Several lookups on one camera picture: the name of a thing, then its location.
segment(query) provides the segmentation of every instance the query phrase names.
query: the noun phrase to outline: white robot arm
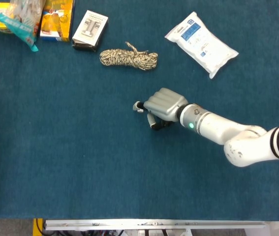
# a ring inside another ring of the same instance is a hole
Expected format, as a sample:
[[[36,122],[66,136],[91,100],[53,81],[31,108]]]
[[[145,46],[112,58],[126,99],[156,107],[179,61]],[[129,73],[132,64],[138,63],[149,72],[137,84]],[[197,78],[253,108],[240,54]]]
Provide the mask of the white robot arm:
[[[224,145],[224,153],[235,166],[279,159],[279,127],[267,132],[254,125],[243,125],[213,114],[196,104],[189,104],[181,95],[162,88],[145,103],[136,102],[133,109],[148,111],[152,129],[160,129],[179,121],[182,126]],[[159,117],[162,122],[156,123]]]

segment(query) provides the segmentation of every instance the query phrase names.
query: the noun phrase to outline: metal frame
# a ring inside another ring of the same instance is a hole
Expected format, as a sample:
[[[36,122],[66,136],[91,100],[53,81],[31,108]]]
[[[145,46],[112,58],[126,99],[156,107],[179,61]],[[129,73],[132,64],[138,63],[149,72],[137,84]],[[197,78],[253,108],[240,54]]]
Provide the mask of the metal frame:
[[[46,220],[46,230],[262,229],[265,221],[101,219]]]

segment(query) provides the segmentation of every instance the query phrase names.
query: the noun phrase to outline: gray floor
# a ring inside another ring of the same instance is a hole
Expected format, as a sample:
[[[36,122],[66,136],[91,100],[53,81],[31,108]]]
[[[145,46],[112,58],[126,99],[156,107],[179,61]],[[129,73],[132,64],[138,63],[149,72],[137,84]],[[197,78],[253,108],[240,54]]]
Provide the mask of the gray floor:
[[[0,236],[32,236],[32,220],[0,219]],[[193,230],[193,236],[245,236],[244,230]]]

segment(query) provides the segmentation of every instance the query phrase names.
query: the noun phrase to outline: rope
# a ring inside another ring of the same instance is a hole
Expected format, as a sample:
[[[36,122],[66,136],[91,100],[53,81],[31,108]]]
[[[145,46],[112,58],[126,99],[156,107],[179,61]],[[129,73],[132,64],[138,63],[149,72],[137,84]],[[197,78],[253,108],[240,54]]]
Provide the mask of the rope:
[[[103,65],[130,65],[142,70],[151,70],[157,66],[157,53],[139,52],[126,42],[133,51],[124,49],[109,49],[100,54],[100,61]]]

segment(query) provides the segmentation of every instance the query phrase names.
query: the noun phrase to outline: blue carpet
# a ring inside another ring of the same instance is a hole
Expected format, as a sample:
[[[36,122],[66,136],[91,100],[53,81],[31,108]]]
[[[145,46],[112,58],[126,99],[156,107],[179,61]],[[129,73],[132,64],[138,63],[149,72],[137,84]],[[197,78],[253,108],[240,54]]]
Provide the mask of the blue carpet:
[[[161,87],[209,111],[279,126],[279,1],[77,0],[109,17],[96,53],[0,33],[0,217],[279,220],[279,161],[231,165],[178,124],[132,111]],[[164,36],[196,11],[240,54],[213,80]],[[99,53],[159,54],[157,68],[105,67]]]

